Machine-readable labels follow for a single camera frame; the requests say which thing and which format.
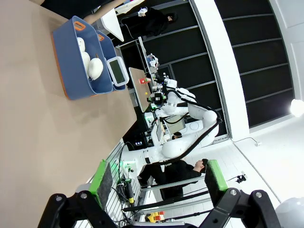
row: beige tabletop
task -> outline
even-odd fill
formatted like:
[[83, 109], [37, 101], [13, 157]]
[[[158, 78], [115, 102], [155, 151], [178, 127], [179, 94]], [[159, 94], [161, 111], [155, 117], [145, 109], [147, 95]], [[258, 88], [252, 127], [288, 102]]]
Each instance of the beige tabletop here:
[[139, 79], [145, 78], [146, 75], [143, 70], [139, 70], [132, 67], [129, 67], [129, 72], [134, 85], [135, 92], [137, 94], [137, 98], [139, 100], [139, 106], [142, 112], [144, 112], [149, 106], [149, 102], [147, 102], [147, 98], [150, 97], [151, 92], [149, 89], [149, 85], [140, 84]]
[[71, 196], [136, 121], [128, 91], [70, 101], [51, 31], [65, 18], [0, 3], [0, 227], [37, 227], [53, 193]]

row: white egg-shaped object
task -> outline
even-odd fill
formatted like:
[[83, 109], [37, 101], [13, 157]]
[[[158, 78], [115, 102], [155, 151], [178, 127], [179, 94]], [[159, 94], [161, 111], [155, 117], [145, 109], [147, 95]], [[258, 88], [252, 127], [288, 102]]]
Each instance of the white egg-shaped object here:
[[86, 77], [89, 78], [89, 65], [90, 65], [91, 58], [90, 58], [89, 54], [86, 53], [85, 51], [81, 52], [81, 58], [84, 63], [84, 66], [85, 66]]
[[77, 42], [78, 42], [78, 45], [79, 45], [80, 52], [84, 52], [86, 50], [84, 39], [82, 39], [81, 37], [77, 37]]
[[89, 76], [96, 80], [102, 73], [104, 65], [99, 58], [93, 58], [89, 64]]

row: black hair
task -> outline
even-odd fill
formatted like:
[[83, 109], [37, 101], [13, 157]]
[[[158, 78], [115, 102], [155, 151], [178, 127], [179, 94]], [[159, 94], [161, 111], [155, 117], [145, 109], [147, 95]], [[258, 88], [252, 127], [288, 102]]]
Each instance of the black hair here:
[[203, 161], [204, 168], [201, 169], [200, 173], [206, 173], [206, 165], [208, 163], [208, 159], [203, 158], [202, 161]]
[[167, 13], [166, 17], [171, 17], [172, 18], [172, 20], [169, 21], [170, 24], [176, 22], [177, 19], [179, 18], [177, 13]]
[[178, 138], [181, 138], [181, 137], [182, 137], [182, 135], [181, 135], [180, 132], [174, 133], [173, 136], [172, 136], [172, 139], [175, 139], [175, 138], [174, 138], [175, 136], [177, 136]]

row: lamp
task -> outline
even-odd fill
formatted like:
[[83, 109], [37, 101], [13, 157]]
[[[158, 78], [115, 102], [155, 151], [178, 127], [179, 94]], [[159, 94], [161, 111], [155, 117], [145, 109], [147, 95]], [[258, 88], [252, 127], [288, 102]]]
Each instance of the lamp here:
[[304, 114], [304, 102], [302, 100], [293, 99], [290, 106], [290, 111], [295, 117], [300, 117]]

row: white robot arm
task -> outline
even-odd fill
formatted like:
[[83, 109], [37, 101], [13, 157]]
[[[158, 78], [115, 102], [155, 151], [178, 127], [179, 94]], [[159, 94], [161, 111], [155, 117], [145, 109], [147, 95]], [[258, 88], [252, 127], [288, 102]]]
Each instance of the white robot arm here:
[[[155, 111], [157, 117], [169, 115], [189, 115], [203, 121], [203, 129], [182, 138], [171, 140], [161, 146], [148, 147], [142, 150], [123, 152], [123, 167], [126, 170], [133, 170], [133, 176], [138, 176], [144, 165], [156, 163], [159, 165], [172, 163], [186, 156], [199, 143], [207, 146], [214, 141], [219, 132], [220, 116], [211, 108], [202, 107], [195, 99], [195, 95], [188, 90], [177, 88], [177, 82], [171, 79], [164, 80], [165, 95], [157, 96], [160, 90], [152, 96], [165, 97], [165, 103], [160, 105], [160, 110]], [[187, 102], [188, 107], [177, 107], [177, 104]]]

